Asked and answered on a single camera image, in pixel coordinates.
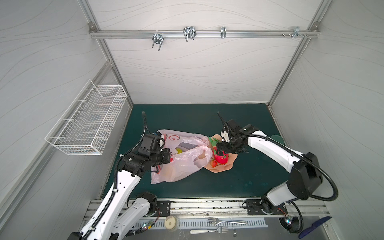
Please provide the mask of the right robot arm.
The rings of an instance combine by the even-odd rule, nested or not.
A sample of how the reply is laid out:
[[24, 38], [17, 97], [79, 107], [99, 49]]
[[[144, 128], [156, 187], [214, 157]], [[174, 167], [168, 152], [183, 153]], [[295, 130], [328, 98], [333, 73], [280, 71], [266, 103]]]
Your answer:
[[[303, 154], [272, 139], [264, 132], [246, 125], [242, 127], [234, 120], [225, 121], [221, 130], [222, 141], [217, 144], [218, 155], [240, 154], [250, 147], [265, 154], [283, 167], [290, 175], [289, 179], [272, 188], [261, 197], [257, 204], [266, 215], [272, 215], [284, 203], [309, 198], [332, 202], [339, 196], [339, 190], [333, 179], [320, 167], [316, 155], [311, 152]], [[330, 197], [314, 195], [315, 190], [327, 180], [332, 187]]]

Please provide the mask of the pink strawberry plastic bag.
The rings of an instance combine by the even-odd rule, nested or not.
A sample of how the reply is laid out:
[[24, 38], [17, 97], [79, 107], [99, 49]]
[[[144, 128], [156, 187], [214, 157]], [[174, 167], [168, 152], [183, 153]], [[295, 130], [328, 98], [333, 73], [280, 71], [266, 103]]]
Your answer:
[[[152, 167], [152, 185], [177, 182], [201, 170], [209, 163], [213, 153], [208, 137], [173, 130], [159, 130], [159, 133], [165, 140], [164, 148], [170, 149], [171, 162]], [[184, 152], [177, 154], [176, 148]]]

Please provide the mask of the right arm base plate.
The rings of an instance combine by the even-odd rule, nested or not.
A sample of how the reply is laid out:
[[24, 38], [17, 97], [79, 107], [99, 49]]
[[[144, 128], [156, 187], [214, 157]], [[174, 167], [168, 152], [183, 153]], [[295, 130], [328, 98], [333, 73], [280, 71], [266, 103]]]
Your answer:
[[242, 209], [247, 211], [250, 216], [270, 216], [270, 215], [287, 215], [288, 210], [285, 204], [274, 206], [268, 200], [264, 199], [247, 199], [241, 205]]

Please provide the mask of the red dragon fruit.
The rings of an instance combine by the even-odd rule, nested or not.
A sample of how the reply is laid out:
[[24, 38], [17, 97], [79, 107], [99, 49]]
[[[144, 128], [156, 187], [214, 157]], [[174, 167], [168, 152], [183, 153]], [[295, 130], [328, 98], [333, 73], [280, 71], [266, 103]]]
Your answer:
[[221, 143], [221, 140], [217, 140], [215, 138], [210, 138], [210, 144], [211, 144], [211, 149], [213, 152], [213, 156], [211, 158], [211, 161], [216, 161], [218, 165], [226, 165], [229, 160], [229, 154], [221, 153], [219, 154], [218, 151], [218, 143]]

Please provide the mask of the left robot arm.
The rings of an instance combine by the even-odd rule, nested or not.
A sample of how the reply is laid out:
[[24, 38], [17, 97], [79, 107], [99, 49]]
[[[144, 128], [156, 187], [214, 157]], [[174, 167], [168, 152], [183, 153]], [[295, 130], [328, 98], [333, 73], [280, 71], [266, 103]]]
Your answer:
[[158, 173], [159, 166], [171, 162], [170, 149], [160, 133], [150, 133], [146, 113], [142, 113], [144, 126], [141, 139], [126, 153], [120, 155], [114, 169], [114, 182], [106, 198], [79, 231], [70, 240], [122, 240], [144, 216], [156, 211], [157, 197], [145, 192], [122, 212], [134, 188], [146, 172]]

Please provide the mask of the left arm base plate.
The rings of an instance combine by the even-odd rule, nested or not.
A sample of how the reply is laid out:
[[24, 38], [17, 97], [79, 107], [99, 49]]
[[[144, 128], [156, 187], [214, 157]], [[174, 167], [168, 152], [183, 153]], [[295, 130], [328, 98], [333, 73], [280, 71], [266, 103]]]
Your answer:
[[168, 217], [171, 211], [171, 201], [156, 201], [151, 203], [148, 217]]

